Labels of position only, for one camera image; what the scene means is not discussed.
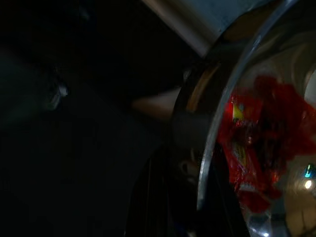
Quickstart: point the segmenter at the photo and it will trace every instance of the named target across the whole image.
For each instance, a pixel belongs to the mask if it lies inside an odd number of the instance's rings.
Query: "red candy wrapper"
[[[316,153],[316,110],[290,84],[259,76],[253,90],[233,93],[217,141],[222,145],[239,202],[254,213],[282,193],[274,187],[297,155]]]

